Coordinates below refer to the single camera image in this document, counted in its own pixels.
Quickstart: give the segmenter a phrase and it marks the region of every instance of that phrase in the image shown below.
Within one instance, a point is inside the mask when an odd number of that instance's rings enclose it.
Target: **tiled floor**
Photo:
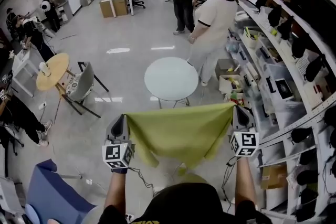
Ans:
[[[29,180],[39,162],[51,158],[58,166],[61,174],[84,175],[82,180],[68,180],[79,194],[93,204],[101,204],[108,189],[111,172],[102,161],[101,145],[104,143],[106,127],[115,117],[126,111],[145,111],[159,109],[157,101],[151,101],[151,94],[144,84],[146,68],[156,59],[177,56],[186,59],[190,45],[186,41],[188,33],[174,36],[176,18],[173,3],[164,0],[144,0],[146,9],[134,8],[134,16],[126,15],[118,18],[102,18],[100,0],[84,7],[57,33],[50,41],[56,52],[70,55],[70,67],[78,72],[77,61],[90,61],[95,74],[106,85],[110,92],[96,83],[94,92],[89,95],[86,105],[100,114],[97,119],[89,113],[78,115],[64,100],[60,101],[56,89],[40,92],[35,81],[22,74],[22,80],[35,95],[28,97],[20,91],[19,96],[37,115],[42,111],[38,106],[47,102],[43,120],[52,119],[54,125],[50,131],[47,148],[37,147],[23,133],[20,139],[24,148],[18,148],[18,156],[10,150],[9,175],[23,182],[27,191]],[[153,47],[170,47],[171,50],[151,50]],[[113,48],[129,48],[129,52],[108,54]],[[218,92],[218,82],[212,78],[207,88],[198,86],[190,97],[191,105],[212,104],[222,102]],[[111,98],[112,102],[102,101]],[[172,103],[163,102],[164,107],[172,107]],[[223,197],[221,184],[225,164],[232,156],[227,138],[213,161],[203,161],[195,173],[201,175],[216,187]],[[164,187],[171,180],[170,175],[179,163],[176,160],[164,159],[158,168],[146,167],[137,155],[131,165],[140,168],[147,182],[155,187]],[[86,184],[91,179],[93,184]],[[227,194],[233,197],[235,176],[227,183]],[[140,216],[149,204],[152,193],[145,188],[143,182],[134,172],[127,174],[127,212]]]

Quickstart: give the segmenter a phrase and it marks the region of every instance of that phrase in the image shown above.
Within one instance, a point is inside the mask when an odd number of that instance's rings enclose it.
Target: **black glove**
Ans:
[[[127,174],[128,168],[111,169],[111,172],[118,174]]]

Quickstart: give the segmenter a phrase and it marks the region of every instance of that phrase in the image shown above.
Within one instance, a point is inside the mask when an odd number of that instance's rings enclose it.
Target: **round white table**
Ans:
[[[196,90],[198,74],[186,60],[166,57],[156,60],[146,70],[145,84],[152,95],[161,100],[174,101],[175,105],[190,105],[188,97]]]

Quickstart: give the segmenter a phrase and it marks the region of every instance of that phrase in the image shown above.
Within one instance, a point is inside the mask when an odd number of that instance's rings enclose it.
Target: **gray chair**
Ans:
[[[74,103],[95,115],[96,117],[101,118],[99,115],[95,114],[93,111],[84,106],[83,102],[85,97],[91,93],[95,79],[106,91],[109,90],[96,77],[92,65],[89,62],[78,62],[78,65],[82,73],[77,73],[71,77],[66,88],[66,94],[63,94],[62,96],[78,114],[82,115],[82,113],[74,106]]]

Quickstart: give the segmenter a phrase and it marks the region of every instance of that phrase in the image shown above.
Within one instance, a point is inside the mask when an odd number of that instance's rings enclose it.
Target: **green cloth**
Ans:
[[[126,113],[131,140],[143,162],[155,155],[177,158],[188,168],[213,158],[233,118],[235,103]]]

